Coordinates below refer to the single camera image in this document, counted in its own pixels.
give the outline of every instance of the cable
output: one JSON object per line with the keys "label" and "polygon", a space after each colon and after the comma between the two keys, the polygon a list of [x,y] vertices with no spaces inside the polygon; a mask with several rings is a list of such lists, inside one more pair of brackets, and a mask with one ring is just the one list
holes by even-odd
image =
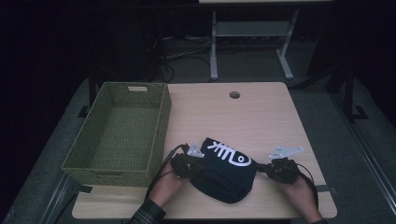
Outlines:
{"label": "cable", "polygon": [[171,77],[169,79],[165,79],[165,75],[163,74],[162,71],[160,71],[160,79],[162,82],[164,83],[169,83],[170,81],[172,81],[172,79],[175,77],[175,70],[172,68],[172,66],[170,66],[169,64],[164,64],[163,65],[165,67],[165,70],[170,69],[171,70]]}
{"label": "cable", "polygon": [[194,49],[189,49],[189,50],[186,50],[186,51],[178,53],[178,54],[166,56],[166,59],[172,60],[172,59],[180,58],[180,57],[187,56],[187,55],[190,55],[193,53],[197,53],[203,49],[206,49],[208,46],[210,46],[211,42],[212,41],[209,40],[208,42],[204,43],[202,46],[196,47]]}
{"label": "cable", "polygon": [[151,183],[148,186],[148,191],[146,192],[146,196],[145,199],[147,199],[152,191],[152,189],[154,188],[155,184],[158,182],[159,179],[161,179],[163,176],[170,174],[164,174],[162,175],[163,172],[163,168],[165,167],[165,165],[172,159],[173,155],[175,154],[175,152],[181,148],[187,146],[187,144],[182,144],[182,145],[178,145],[177,147],[175,147],[172,151],[169,152],[168,156],[165,158],[165,160],[163,161],[163,164],[161,164],[160,168],[158,169],[157,173],[155,174],[154,178],[152,178]]}
{"label": "cable", "polygon": [[299,175],[303,180],[305,180],[306,184],[308,184],[309,188],[311,188],[312,193],[314,194],[315,205],[317,206],[317,208],[319,208],[318,190],[317,190],[317,188],[315,187],[314,178],[312,177],[312,175],[311,175],[311,173],[308,171],[308,169],[305,168],[305,170],[306,170],[306,171],[309,173],[309,175],[311,176],[311,179],[309,179],[305,174],[303,174],[303,173],[302,173],[301,171],[299,171],[299,170],[296,171],[296,170],[290,169],[290,168],[287,167],[287,166],[280,166],[280,167],[283,168],[283,169],[287,169],[287,170],[290,170],[290,171],[294,172],[295,174]]}
{"label": "cable", "polygon": [[248,49],[248,43],[238,43],[238,41],[232,40],[232,39],[227,39],[223,41],[218,41],[219,46],[217,49],[218,54],[236,54],[239,52],[246,51]]}
{"label": "cable", "polygon": [[152,47],[150,47],[150,48],[147,48],[146,47],[146,51],[148,51],[148,52],[152,52],[156,47],[157,47],[157,38],[155,38],[155,36],[154,35],[145,35],[145,37],[151,37],[151,39],[153,39],[154,40],[154,42],[153,42],[153,44],[152,44]]}
{"label": "cable", "polygon": [[200,58],[200,57],[197,57],[197,56],[183,56],[183,57],[178,58],[178,60],[179,60],[179,59],[189,59],[189,58],[201,60],[201,61],[203,61],[204,63],[206,63],[207,66],[210,67],[210,63],[209,63],[207,60],[205,60],[205,59],[203,59],[203,58]]}

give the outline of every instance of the black wire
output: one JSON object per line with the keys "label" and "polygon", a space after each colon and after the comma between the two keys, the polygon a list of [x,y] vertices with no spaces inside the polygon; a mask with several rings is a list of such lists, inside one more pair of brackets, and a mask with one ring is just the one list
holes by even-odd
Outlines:
{"label": "black wire", "polygon": [[197,57],[197,56],[181,56],[181,57],[179,57],[179,58],[177,58],[177,59],[173,59],[172,61],[175,61],[175,60],[180,60],[180,59],[198,59],[198,60],[201,60],[201,61],[203,61],[204,63],[206,63],[207,64],[207,66],[209,66],[210,67],[210,63],[207,61],[207,60],[205,60],[205,59],[203,59],[203,58],[200,58],[200,57]]}
{"label": "black wire", "polygon": [[175,55],[168,56],[167,54],[164,54],[163,58],[165,60],[174,60],[174,59],[182,58],[184,56],[191,55],[191,54],[203,53],[203,50],[205,50],[205,52],[209,52],[210,48],[211,48],[210,42],[207,42],[206,44],[204,44],[202,46],[195,47],[193,49],[189,49],[187,51],[177,53]]}
{"label": "black wire", "polygon": [[294,172],[295,174],[299,175],[303,180],[305,180],[306,184],[308,184],[309,188],[311,188],[312,193],[314,194],[314,200],[315,200],[315,205],[317,206],[317,208],[319,208],[319,201],[318,201],[318,190],[315,187],[315,183],[314,183],[314,178],[312,177],[311,173],[308,171],[308,169],[306,169],[304,166],[302,166],[303,168],[305,168],[305,170],[309,173],[309,175],[311,176],[311,179],[309,179],[305,174],[303,174],[301,171],[299,170],[293,170],[287,166],[279,166],[280,168],[283,169],[287,169],[290,170],[292,172]]}
{"label": "black wire", "polygon": [[175,69],[173,69],[173,67],[170,66],[169,64],[164,64],[163,66],[165,67],[165,70],[167,70],[167,69],[171,70],[171,77],[166,79],[165,75],[163,74],[163,72],[160,71],[160,79],[161,79],[162,82],[169,83],[175,77]]}
{"label": "black wire", "polygon": [[56,217],[55,222],[54,223],[58,223],[59,219],[61,218],[62,214],[64,213],[64,210],[66,210],[66,208],[70,205],[71,202],[73,202],[73,200],[78,196],[78,194],[74,194],[73,197],[67,202],[67,204],[64,206],[64,208],[61,210],[61,212],[59,213],[59,215]]}
{"label": "black wire", "polygon": [[148,191],[146,192],[146,196],[145,199],[147,199],[152,191],[152,189],[154,188],[155,184],[157,183],[157,181],[163,177],[162,172],[163,172],[163,168],[165,167],[165,165],[172,159],[173,155],[175,154],[175,152],[181,148],[184,145],[179,145],[177,147],[175,147],[172,151],[169,152],[168,156],[165,158],[165,160],[163,161],[163,164],[161,164],[160,168],[158,169],[157,173],[155,174],[154,178],[152,178],[151,183],[148,186]]}
{"label": "black wire", "polygon": [[[224,47],[224,43],[227,43],[227,49],[221,49],[221,47]],[[238,41],[235,40],[224,40],[222,42],[219,42],[219,49],[216,50],[218,54],[236,54],[239,52],[246,51],[248,49],[248,44],[247,43],[238,43]]]}
{"label": "black wire", "polygon": [[166,176],[166,175],[169,175],[169,174],[172,173],[172,172],[173,172],[173,171],[169,171],[168,173],[161,175],[161,176],[160,176],[160,179],[163,178],[163,177]]}
{"label": "black wire", "polygon": [[296,163],[296,164],[299,165],[299,166],[301,166],[301,167],[303,167],[303,168],[309,173],[309,175],[311,176],[312,183],[315,185],[314,177],[311,175],[311,172],[309,172],[308,169],[306,169],[305,166],[303,166],[303,165],[301,165],[301,164],[299,164],[299,163]]}

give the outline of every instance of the table surface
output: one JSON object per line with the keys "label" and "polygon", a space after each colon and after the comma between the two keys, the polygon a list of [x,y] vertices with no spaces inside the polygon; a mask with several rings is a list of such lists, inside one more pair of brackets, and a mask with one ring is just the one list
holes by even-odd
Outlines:
{"label": "table surface", "polygon": [[[205,83],[169,84],[172,109],[165,140],[165,158],[179,144],[207,137],[239,150],[259,163],[276,146],[303,147],[290,159],[305,166],[316,185],[326,185],[304,127],[285,84]],[[233,99],[230,92],[238,91]],[[129,218],[144,201],[145,188],[93,186],[90,194],[80,193],[73,209],[75,218]],[[320,192],[319,210],[335,217],[337,210],[329,191]],[[249,195],[239,203],[214,200],[190,183],[165,206],[165,218],[294,218],[295,209],[266,174],[257,173]]]}
{"label": "table surface", "polygon": [[332,2],[333,0],[199,0],[201,4],[222,3],[310,3]]}

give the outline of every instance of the dark background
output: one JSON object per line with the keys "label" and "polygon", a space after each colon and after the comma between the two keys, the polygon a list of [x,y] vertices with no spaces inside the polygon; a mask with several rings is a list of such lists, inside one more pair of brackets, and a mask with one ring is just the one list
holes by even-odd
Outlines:
{"label": "dark background", "polygon": [[[100,6],[98,2],[0,0],[0,220],[84,79],[95,74],[99,84],[150,81],[157,74],[158,52],[147,53],[143,38],[158,34],[155,15],[142,19],[137,12],[82,10],[81,6]],[[308,75],[335,63],[346,64],[396,126],[396,6],[392,2],[335,1]],[[210,21],[207,16],[210,13],[200,15],[197,33],[207,32],[202,28]],[[309,29],[316,16],[302,13],[296,35],[317,35]],[[183,36],[190,22],[197,21],[189,14],[170,13],[165,18],[163,28],[176,36]],[[175,18],[183,18],[184,23],[173,23],[179,21]]]}

